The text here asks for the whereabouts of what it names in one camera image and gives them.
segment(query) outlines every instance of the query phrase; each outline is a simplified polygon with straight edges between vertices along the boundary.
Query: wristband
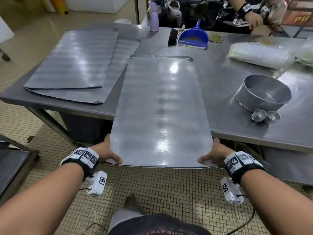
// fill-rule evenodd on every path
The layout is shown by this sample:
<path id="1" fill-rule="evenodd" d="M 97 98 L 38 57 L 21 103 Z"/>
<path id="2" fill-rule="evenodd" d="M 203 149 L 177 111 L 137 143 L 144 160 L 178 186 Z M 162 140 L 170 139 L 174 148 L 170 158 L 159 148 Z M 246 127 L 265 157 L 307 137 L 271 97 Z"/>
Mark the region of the wristband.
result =
<path id="1" fill-rule="evenodd" d="M 98 164 L 98 158 L 99 155 L 91 148 L 78 148 L 64 158 L 60 166 L 69 162 L 77 163 L 84 171 L 84 181 L 87 177 L 93 177 L 94 170 Z"/>
<path id="2" fill-rule="evenodd" d="M 240 7 L 240 9 L 238 10 L 239 18 L 244 19 L 245 15 L 250 11 L 253 11 L 252 6 L 248 3 L 243 4 L 242 7 Z"/>
<path id="3" fill-rule="evenodd" d="M 251 155 L 240 151 L 230 154 L 224 160 L 225 168 L 232 178 L 233 183 L 239 184 L 242 176 L 250 170 L 260 169 L 265 171 L 262 164 Z"/>

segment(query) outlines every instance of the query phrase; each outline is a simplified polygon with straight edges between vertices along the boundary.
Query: dustpan handle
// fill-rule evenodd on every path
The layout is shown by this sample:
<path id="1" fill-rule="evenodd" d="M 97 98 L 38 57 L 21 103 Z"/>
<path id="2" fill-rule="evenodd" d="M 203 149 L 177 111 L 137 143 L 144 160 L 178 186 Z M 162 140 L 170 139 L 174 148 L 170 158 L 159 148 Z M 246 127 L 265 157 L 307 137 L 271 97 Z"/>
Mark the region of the dustpan handle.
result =
<path id="1" fill-rule="evenodd" d="M 200 28 L 200 22 L 201 22 L 201 20 L 198 20 L 197 25 L 195 27 L 193 27 L 193 29 L 201 29 Z"/>

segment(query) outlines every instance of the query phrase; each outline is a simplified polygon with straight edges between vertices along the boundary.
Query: gray pants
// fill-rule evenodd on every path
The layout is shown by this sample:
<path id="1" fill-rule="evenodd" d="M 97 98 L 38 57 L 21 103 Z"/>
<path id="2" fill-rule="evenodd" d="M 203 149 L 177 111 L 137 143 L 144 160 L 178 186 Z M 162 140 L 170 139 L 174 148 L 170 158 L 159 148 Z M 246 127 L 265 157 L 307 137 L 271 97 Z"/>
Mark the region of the gray pants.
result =
<path id="1" fill-rule="evenodd" d="M 108 228 L 108 232 L 118 225 L 120 222 L 123 222 L 125 220 L 131 219 L 131 218 L 136 218 L 136 217 L 141 217 L 143 214 L 141 214 L 138 210 L 134 209 L 134 211 L 129 210 L 129 209 L 123 209 L 119 208 L 117 212 L 112 216 Z"/>

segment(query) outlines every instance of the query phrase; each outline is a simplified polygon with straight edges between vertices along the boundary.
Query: forearm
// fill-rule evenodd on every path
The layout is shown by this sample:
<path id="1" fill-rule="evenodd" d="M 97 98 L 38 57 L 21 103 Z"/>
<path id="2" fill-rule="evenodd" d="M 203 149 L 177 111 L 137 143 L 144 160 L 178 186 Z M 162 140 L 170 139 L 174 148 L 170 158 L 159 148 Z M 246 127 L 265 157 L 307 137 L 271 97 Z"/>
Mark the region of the forearm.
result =
<path id="1" fill-rule="evenodd" d="M 313 234 L 313 202 L 262 170 L 241 178 L 249 201 L 271 234 Z"/>
<path id="2" fill-rule="evenodd" d="M 236 11 L 239 11 L 243 4 L 246 3 L 245 0 L 228 0 L 228 1 Z"/>
<path id="3" fill-rule="evenodd" d="M 53 234 L 82 183 L 84 172 L 66 163 L 0 208 L 0 234 Z"/>

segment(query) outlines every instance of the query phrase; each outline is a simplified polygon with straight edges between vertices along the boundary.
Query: person's right hand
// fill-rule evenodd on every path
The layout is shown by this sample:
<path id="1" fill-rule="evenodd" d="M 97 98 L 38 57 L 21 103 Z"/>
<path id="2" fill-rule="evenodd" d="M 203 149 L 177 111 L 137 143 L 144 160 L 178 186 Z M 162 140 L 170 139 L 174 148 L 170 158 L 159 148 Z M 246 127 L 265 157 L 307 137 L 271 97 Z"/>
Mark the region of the person's right hand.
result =
<path id="1" fill-rule="evenodd" d="M 245 20 L 249 22 L 249 29 L 263 25 L 262 16 L 254 13 L 253 11 L 250 11 L 245 15 Z"/>
<path id="2" fill-rule="evenodd" d="M 218 138 L 215 138 L 213 141 L 212 150 L 207 155 L 198 158 L 197 162 L 204 164 L 206 161 L 212 160 L 218 165 L 223 165 L 225 158 L 234 152 L 234 150 L 221 144 Z"/>

